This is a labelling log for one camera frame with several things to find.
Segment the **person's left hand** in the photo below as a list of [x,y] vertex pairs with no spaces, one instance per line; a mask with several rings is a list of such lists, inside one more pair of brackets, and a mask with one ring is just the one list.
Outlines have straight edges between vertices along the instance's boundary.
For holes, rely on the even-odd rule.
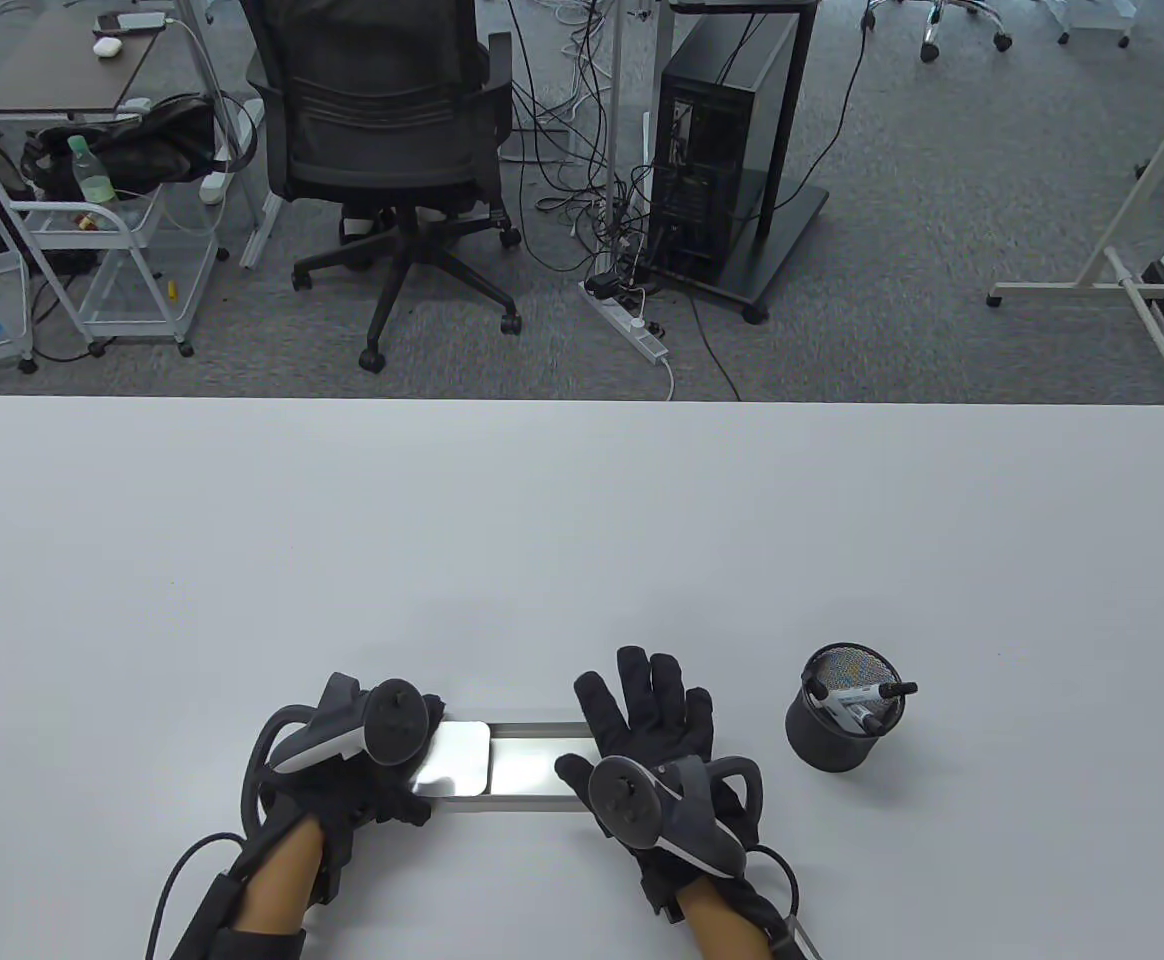
[[297,721],[297,713],[311,707],[284,707],[260,732],[250,754],[242,785],[242,826],[244,835],[262,827],[260,812],[270,813],[284,797],[289,808],[313,817],[322,829],[322,861],[317,872],[308,904],[327,905],[339,893],[341,872],[352,859],[354,833],[370,822],[399,820],[409,826],[425,826],[432,813],[431,801],[412,792],[412,780],[434,740],[445,712],[445,701],[435,694],[423,695],[428,730],[423,749],[402,765],[381,765],[364,751],[350,758],[340,754],[312,765],[303,771],[277,774],[263,763],[262,754],[271,748],[281,727]]

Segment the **person's right hand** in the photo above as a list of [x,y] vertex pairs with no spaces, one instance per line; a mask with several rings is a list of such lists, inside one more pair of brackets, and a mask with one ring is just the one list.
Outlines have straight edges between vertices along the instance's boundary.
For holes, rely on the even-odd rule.
[[[683,685],[677,659],[623,646],[617,669],[626,707],[618,707],[599,673],[583,673],[574,682],[599,756],[627,756],[650,771],[682,756],[714,759],[714,699],[704,687]],[[640,867],[646,899],[670,923],[686,918],[687,888],[705,881],[728,908],[766,934],[773,936],[782,924],[778,910],[746,879],[710,876],[663,849],[631,847],[629,854]]]

